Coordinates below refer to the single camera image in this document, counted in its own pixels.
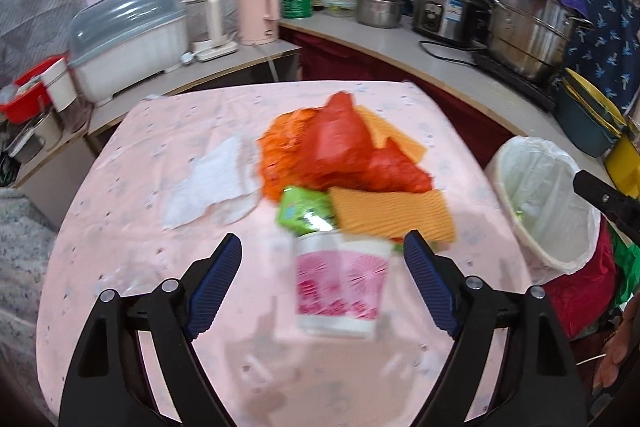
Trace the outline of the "person right hand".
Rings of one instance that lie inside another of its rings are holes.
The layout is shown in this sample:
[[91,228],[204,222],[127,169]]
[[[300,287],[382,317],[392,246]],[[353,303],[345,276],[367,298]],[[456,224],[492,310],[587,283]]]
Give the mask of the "person right hand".
[[620,366],[631,350],[634,318],[638,314],[638,310],[639,296],[635,295],[634,299],[627,303],[620,326],[617,327],[615,334],[605,343],[604,357],[594,374],[593,391],[611,387],[615,383],[620,373]]

